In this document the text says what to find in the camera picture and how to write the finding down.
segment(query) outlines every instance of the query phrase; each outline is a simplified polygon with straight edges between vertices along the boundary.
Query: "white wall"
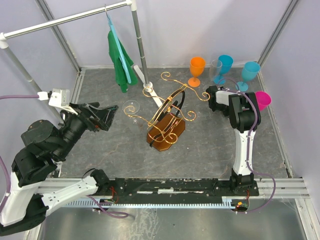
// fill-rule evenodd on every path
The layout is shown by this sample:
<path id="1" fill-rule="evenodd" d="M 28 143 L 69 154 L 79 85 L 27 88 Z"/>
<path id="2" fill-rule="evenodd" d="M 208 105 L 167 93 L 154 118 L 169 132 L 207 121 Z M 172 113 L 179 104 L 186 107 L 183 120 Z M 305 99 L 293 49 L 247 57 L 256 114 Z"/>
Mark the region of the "white wall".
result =
<path id="1" fill-rule="evenodd" d="M 320 218 L 320 1 L 300 1 L 262 67 L 285 148 Z"/>
<path id="2" fill-rule="evenodd" d="M 0 6 L 0 33 L 11 32 L 45 22 L 33 0 L 2 0 Z M 55 88 L 73 89 L 76 71 L 65 56 L 50 29 L 44 29 L 8 40 L 12 51 L 30 72 L 40 88 L 50 91 Z M 0 49 L 0 96 L 10 94 L 34 95 L 35 91 Z M 24 147 L 20 135 L 28 126 L 39 119 L 53 123 L 57 120 L 36 99 L 5 99 L 0 101 L 0 156 L 11 171 L 15 155 Z M 6 183 L 0 169 L 0 200 L 5 193 Z M 23 233 L 1 237 L 22 239 Z"/>
<path id="3" fill-rule="evenodd" d="M 55 18 L 115 3 L 114 0 L 46 0 Z M 137 0 L 149 67 L 189 66 L 190 59 L 230 54 L 237 64 L 258 60 L 289 0 Z M 139 51 L 129 7 L 109 12 L 135 63 Z M 60 26 L 82 67 L 112 65 L 104 13 Z"/>

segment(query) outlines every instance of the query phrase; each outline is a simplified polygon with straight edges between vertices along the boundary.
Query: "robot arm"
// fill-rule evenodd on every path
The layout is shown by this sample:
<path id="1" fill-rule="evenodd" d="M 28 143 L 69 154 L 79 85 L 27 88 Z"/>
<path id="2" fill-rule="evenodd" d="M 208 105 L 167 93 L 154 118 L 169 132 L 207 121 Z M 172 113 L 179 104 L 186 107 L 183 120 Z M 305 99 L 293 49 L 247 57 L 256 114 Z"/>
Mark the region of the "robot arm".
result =
<path id="1" fill-rule="evenodd" d="M 65 204 L 110 184 L 103 170 L 94 170 L 90 176 L 62 190 L 37 194 L 40 184 L 57 168 L 55 162 L 66 160 L 85 130 L 108 131 L 118 109 L 116 105 L 100 109 L 98 102 L 72 104 L 68 93 L 65 89 L 49 93 L 49 105 L 63 109 L 62 127 L 58 129 L 47 120 L 38 120 L 21 135 L 25 147 L 11 166 L 11 191 L 0 213 L 0 236 L 32 229 Z"/>
<path id="2" fill-rule="evenodd" d="M 249 159 L 247 159 L 248 133 L 255 121 L 252 106 L 242 94 L 225 91 L 223 87 L 217 88 L 217 86 L 210 86 L 206 92 L 210 94 L 209 107 L 213 112 L 219 110 L 222 111 L 226 117 L 229 117 L 230 124 L 235 132 L 235 161 L 230 177 L 232 182 L 231 188 L 252 186 L 254 175 L 247 167 L 247 160 L 252 168 L 254 136 L 261 122 L 256 95 L 254 92 L 246 93 L 252 101 L 258 115 L 257 124 L 250 134 L 250 153 Z"/>

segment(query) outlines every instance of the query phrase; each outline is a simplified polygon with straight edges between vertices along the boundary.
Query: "wooden base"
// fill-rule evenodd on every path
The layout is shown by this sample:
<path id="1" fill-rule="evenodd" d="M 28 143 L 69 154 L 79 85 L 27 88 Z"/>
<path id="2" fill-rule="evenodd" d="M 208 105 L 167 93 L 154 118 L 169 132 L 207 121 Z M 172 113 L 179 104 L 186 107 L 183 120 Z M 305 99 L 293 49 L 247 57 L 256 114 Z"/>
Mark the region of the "wooden base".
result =
<path id="1" fill-rule="evenodd" d="M 164 130 L 166 128 L 166 126 L 170 123 L 170 121 L 172 120 L 173 116 L 171 114 L 167 114 L 161 121 L 159 121 L 155 126 L 157 128 L 159 128 L 160 130 Z M 179 124 L 174 127 L 172 133 L 175 133 L 178 137 L 183 133 L 183 131 L 186 129 L 186 122 L 182 119 Z M 153 138 L 155 136 L 157 136 L 158 134 L 160 134 L 160 131 L 158 129 L 156 129 L 155 127 L 151 128 L 151 130 L 149 131 L 149 134 L 150 136 L 152 136 Z M 167 135 L 169 134 L 169 131 L 166 132 L 164 134 L 164 136 L 166 137 Z M 152 142 L 152 138 L 150 137 L 148 134 L 146 135 L 146 142 L 148 144 L 150 144 Z M 158 137 L 156 140 L 157 141 L 161 141 L 163 140 L 164 138 L 162 136 Z M 157 149 L 159 152 L 162 152 L 162 151 L 165 151 L 165 150 L 168 150 L 172 144 L 170 143 L 167 143 L 165 140 L 162 141 L 162 142 L 157 142 L 157 141 L 154 141 L 153 143 L 153 147 L 155 149 Z"/>

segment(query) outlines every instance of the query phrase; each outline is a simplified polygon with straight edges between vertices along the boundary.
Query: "pink cup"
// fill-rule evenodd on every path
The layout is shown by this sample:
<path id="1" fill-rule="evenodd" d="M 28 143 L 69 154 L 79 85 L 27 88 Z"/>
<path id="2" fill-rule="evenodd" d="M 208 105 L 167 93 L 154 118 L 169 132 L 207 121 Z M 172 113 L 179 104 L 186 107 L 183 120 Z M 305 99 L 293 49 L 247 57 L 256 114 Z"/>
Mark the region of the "pink cup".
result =
<path id="1" fill-rule="evenodd" d="M 268 93 L 264 91 L 255 92 L 256 101 L 258 102 L 258 107 L 260 112 L 271 104 L 271 97 Z"/>

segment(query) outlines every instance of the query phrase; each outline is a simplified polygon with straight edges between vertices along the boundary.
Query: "blue hanger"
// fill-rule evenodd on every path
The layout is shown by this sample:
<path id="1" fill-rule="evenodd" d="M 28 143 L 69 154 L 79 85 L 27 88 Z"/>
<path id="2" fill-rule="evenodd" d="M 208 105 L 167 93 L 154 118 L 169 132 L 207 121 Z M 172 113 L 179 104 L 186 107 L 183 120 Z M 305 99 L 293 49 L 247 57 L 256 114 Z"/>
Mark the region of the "blue hanger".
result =
<path id="1" fill-rule="evenodd" d="M 112 33 L 113 33 L 116 47 L 118 48 L 119 53 L 120 53 L 120 61 L 122 63 L 122 67 L 124 69 L 126 79 L 127 79 L 128 83 L 130 84 L 131 83 L 131 78 L 130 78 L 129 70 L 128 70 L 128 67 L 127 67 L 127 64 L 126 64 L 126 59 L 125 59 L 124 53 L 122 52 L 122 49 L 121 49 L 121 46 L 120 46 L 120 42 L 119 42 L 119 39 L 118 39 L 118 36 L 117 36 L 117 33 L 116 33 L 115 26 L 113 25 L 113 23 L 111 21 L 111 18 L 107 14 L 107 11 L 105 11 L 105 14 L 106 14 L 106 17 L 108 18 L 108 24 L 109 24 L 109 27 L 110 27 Z"/>

